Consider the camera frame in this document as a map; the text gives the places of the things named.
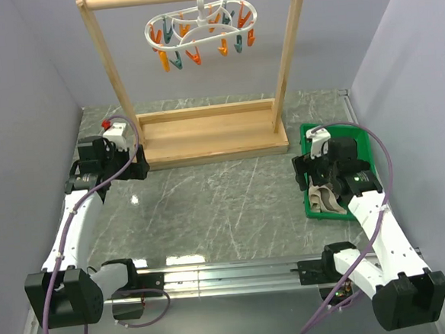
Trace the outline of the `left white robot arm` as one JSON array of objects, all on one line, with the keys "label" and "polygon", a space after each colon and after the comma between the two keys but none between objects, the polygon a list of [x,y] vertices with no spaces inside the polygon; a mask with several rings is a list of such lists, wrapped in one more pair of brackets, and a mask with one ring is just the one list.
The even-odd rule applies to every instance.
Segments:
[{"label": "left white robot arm", "polygon": [[64,186],[65,207],[52,251],[24,283],[31,308],[46,329],[97,323],[105,300],[116,292],[133,297],[141,286],[132,259],[107,261],[90,275],[87,252],[112,181],[147,178],[150,166],[143,147],[128,149],[118,139],[87,136],[78,142],[78,155]]}]

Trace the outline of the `taupe underwear beige waistband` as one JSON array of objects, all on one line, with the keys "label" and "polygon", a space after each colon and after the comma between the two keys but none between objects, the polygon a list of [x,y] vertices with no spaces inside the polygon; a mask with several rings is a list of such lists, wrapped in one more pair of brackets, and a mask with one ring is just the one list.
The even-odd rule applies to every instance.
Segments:
[{"label": "taupe underwear beige waistband", "polygon": [[331,183],[314,185],[311,181],[308,188],[308,202],[314,213],[347,214],[347,211],[337,202]]}]

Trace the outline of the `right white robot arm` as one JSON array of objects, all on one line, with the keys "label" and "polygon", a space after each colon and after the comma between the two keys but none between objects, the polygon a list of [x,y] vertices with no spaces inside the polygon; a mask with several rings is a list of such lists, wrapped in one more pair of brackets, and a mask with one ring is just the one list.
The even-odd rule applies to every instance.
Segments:
[{"label": "right white robot arm", "polygon": [[386,331],[438,321],[445,300],[445,275],[432,271],[407,240],[367,161],[357,156],[354,138],[333,138],[325,130],[311,136],[310,152],[293,159],[301,187],[331,185],[336,199],[360,223],[378,264],[349,242],[322,252],[322,273],[332,281],[353,282],[372,300],[376,320]]}]

